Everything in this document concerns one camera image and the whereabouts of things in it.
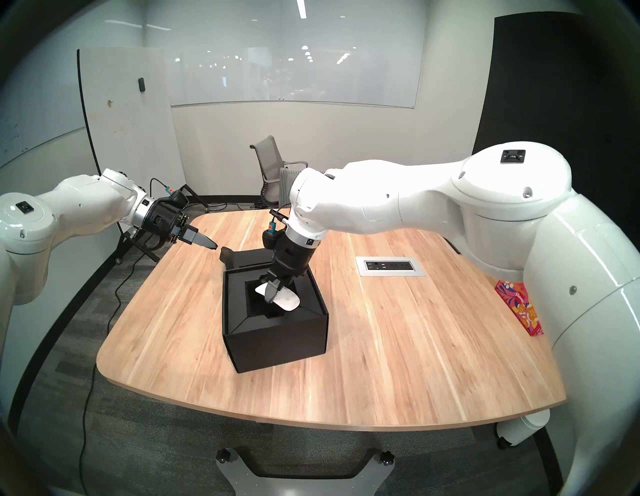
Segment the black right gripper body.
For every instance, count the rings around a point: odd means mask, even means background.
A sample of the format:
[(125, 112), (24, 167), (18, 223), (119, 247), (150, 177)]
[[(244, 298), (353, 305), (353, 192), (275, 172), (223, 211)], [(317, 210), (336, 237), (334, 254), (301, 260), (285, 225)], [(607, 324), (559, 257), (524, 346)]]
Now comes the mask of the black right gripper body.
[(267, 274), (299, 277), (306, 273), (313, 255), (313, 239), (295, 230), (267, 229), (262, 233), (264, 248), (273, 252), (273, 262)]

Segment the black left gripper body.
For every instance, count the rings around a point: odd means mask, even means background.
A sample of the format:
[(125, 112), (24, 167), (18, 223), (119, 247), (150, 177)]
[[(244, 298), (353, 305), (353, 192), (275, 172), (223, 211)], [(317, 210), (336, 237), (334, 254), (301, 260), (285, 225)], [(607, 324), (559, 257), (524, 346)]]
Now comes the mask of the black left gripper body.
[(184, 209), (188, 199), (184, 193), (171, 193), (169, 196), (154, 199), (146, 194), (136, 207), (136, 228), (157, 237), (157, 243), (148, 249), (159, 249), (167, 241), (182, 241), (192, 245), (195, 229), (188, 225)]

